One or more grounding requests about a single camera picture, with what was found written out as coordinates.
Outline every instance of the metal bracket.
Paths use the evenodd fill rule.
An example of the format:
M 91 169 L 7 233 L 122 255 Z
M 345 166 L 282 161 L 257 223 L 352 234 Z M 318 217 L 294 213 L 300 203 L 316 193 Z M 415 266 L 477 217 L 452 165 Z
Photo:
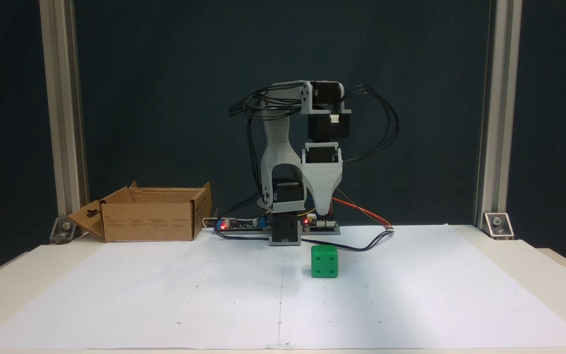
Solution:
M 486 225 L 483 231 L 495 240 L 513 240 L 514 231 L 508 213 L 484 213 Z
M 83 229 L 77 226 L 68 217 L 57 217 L 49 237 L 49 244 L 67 244 L 79 238 Z

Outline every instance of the cardboard box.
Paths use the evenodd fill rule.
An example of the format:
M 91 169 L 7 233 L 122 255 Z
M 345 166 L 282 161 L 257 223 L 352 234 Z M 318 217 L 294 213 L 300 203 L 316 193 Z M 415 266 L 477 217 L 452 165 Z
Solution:
M 211 185 L 138 188 L 133 182 L 69 215 L 105 242 L 193 240 L 211 215 Z

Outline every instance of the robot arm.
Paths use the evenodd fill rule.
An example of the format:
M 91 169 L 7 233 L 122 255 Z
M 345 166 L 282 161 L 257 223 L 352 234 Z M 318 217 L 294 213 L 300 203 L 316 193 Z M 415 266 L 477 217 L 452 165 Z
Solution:
M 309 189 L 317 213 L 327 214 L 333 191 L 342 176 L 341 150 L 330 139 L 348 137 L 350 124 L 351 111 L 345 109 L 341 101 L 344 87 L 336 81 L 292 81 L 274 84 L 263 95 L 268 98 L 261 101 L 267 146 L 261 159 L 259 206 L 272 213 L 305 210 Z M 305 143 L 302 158 L 289 143 L 289 112 L 292 110 L 307 116 L 308 138 L 312 139 L 312 143 Z M 283 198 L 281 188 L 273 183 L 272 170 L 281 164 L 292 169 L 302 190 L 302 199 Z

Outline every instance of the white paper sheet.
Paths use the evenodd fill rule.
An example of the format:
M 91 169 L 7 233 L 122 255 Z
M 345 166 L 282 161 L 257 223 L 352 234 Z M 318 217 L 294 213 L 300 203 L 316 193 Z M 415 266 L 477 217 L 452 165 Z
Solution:
M 362 233 L 343 228 L 333 242 Z M 309 247 L 300 262 L 281 319 L 294 348 L 566 347 L 566 323 L 449 226 L 339 252 L 337 281 L 311 278 Z
M 0 348 L 566 347 L 566 323 L 447 226 L 339 251 L 335 279 L 311 277 L 310 247 L 105 244 L 0 326 Z

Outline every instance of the wire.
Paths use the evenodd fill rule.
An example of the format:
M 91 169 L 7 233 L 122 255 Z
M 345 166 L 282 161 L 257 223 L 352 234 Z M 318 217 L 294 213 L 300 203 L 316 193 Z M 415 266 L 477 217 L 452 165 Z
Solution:
M 375 219 L 377 219 L 377 221 L 381 222 L 382 225 L 386 226 L 387 228 L 391 228 L 391 227 L 392 227 L 392 225 L 391 225 L 386 219 L 380 217 L 379 215 L 373 213 L 372 211 L 368 211 L 368 210 L 362 208 L 361 206 L 356 206 L 355 204 L 351 204 L 351 203 L 349 203 L 349 202 L 345 202 L 345 201 L 342 200 L 342 199 L 337 199 L 337 198 L 335 198 L 335 197 L 333 197 L 332 199 L 335 200 L 337 203 L 344 204 L 345 206 L 357 208 L 357 209 L 363 211 L 364 213 L 369 213 L 370 215 L 372 215 L 373 217 L 375 217 Z
M 311 209 L 310 211 L 307 211 L 306 213 L 299 214 L 298 216 L 305 216 L 305 215 L 307 215 L 308 213 L 311 213 L 312 211 L 316 211 L 316 208 L 313 208 L 313 209 Z
M 260 121 L 277 120 L 289 117 L 301 111 L 301 100 L 295 98 L 276 98 L 268 96 L 267 93 L 273 90 L 285 90 L 301 87 L 304 83 L 291 83 L 282 85 L 271 85 L 269 87 L 254 90 L 245 98 L 241 99 L 228 110 L 228 115 L 233 117 L 244 114 L 249 119 Z M 279 111 L 272 114 L 268 111 Z
M 352 97 L 360 96 L 360 95 L 369 95 L 377 99 L 377 101 L 379 101 L 382 108 L 384 109 L 384 112 L 386 113 L 386 118 L 387 118 L 386 132 L 384 132 L 384 135 L 381 137 L 381 139 L 379 140 L 379 142 L 375 147 L 371 148 L 371 150 L 367 151 L 366 153 L 360 156 L 344 160 L 343 161 L 344 164 L 355 163 L 362 161 L 364 159 L 368 159 L 368 157 L 371 157 L 372 155 L 375 155 L 378 152 L 392 145 L 395 142 L 397 136 L 399 135 L 399 116 L 397 115 L 395 109 L 390 105 L 390 103 L 388 103 L 388 101 L 386 101 L 386 99 L 384 99 L 380 94 L 377 94 L 377 92 L 375 92 L 373 88 L 367 85 L 357 85 L 356 87 L 349 89 L 340 98 L 339 102 L 335 105 L 335 107 L 337 107 L 337 105 L 339 105 L 339 103 L 341 102 L 344 102 Z
M 313 243 L 313 244 L 323 244 L 323 245 L 326 245 L 326 246 L 335 246 L 337 248 L 346 249 L 346 251 L 364 252 L 364 251 L 368 251 L 369 249 L 372 249 L 373 247 L 377 246 L 377 244 L 379 244 L 379 242 L 384 237 L 386 237 L 388 235 L 394 235 L 394 234 L 395 234 L 394 230 L 384 230 L 379 235 L 377 235 L 375 238 L 373 238 L 373 240 L 371 240 L 371 242 L 366 247 L 361 247 L 361 248 L 346 246 L 345 244 L 337 244 L 337 243 L 333 243 L 333 242 L 326 242 L 326 241 L 323 241 L 323 240 L 311 240 L 311 239 L 301 239 L 301 240 L 303 240 L 304 242 L 309 242 L 309 243 Z
M 345 197 L 346 199 L 348 199 L 348 201 L 351 202 L 351 204 L 353 204 L 355 207 L 357 207 L 357 209 L 359 209 L 362 213 L 364 213 L 364 215 L 368 216 L 368 218 L 369 218 L 370 220 L 380 222 L 380 220 L 375 219 L 372 215 L 370 215 L 369 213 L 367 213 L 367 212 L 366 212 L 366 209 L 360 208 L 360 207 L 359 207 L 352 199 L 350 199 L 350 197 L 349 197 L 348 195 L 346 195 L 346 193 L 344 193 L 341 189 L 336 188 L 336 190 L 339 191 L 340 194 L 344 195 L 344 197 Z

